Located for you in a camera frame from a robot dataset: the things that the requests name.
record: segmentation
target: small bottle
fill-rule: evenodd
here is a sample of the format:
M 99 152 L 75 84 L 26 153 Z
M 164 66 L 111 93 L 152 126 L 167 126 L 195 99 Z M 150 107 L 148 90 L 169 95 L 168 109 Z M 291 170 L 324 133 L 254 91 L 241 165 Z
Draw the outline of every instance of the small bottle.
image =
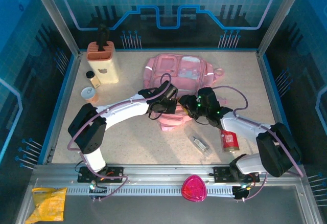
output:
M 98 77 L 94 74 L 93 71 L 89 71 L 86 73 L 86 77 L 91 81 L 94 88 L 97 88 L 101 85 Z

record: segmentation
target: yellow bag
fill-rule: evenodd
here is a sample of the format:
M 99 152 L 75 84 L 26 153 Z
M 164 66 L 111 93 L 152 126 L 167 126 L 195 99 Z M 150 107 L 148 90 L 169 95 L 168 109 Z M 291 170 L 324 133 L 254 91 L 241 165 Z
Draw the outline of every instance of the yellow bag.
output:
M 37 221 L 63 221 L 67 188 L 56 190 L 54 188 L 32 189 L 35 210 L 25 221 L 25 224 Z

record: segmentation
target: red drink can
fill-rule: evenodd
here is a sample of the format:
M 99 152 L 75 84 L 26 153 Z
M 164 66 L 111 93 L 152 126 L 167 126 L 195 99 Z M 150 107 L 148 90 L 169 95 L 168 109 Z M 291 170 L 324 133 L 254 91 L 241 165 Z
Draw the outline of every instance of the red drink can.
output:
M 224 151 L 239 151 L 239 143 L 236 134 L 226 130 L 220 130 L 221 140 Z

